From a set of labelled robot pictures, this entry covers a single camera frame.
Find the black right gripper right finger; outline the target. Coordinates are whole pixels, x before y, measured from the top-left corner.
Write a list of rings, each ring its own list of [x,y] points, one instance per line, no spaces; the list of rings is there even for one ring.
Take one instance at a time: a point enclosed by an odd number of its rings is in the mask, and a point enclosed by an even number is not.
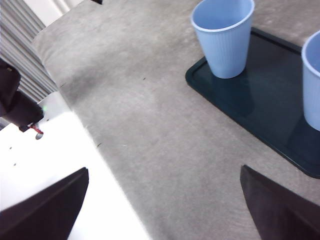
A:
[[[240,170],[247,208],[263,240],[318,240],[320,206],[247,165]]]

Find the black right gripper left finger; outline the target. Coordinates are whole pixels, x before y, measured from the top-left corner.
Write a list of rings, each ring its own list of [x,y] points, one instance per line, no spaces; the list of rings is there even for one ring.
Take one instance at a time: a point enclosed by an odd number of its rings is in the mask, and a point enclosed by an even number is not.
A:
[[[0,213],[2,240],[66,240],[89,185],[83,167]]]

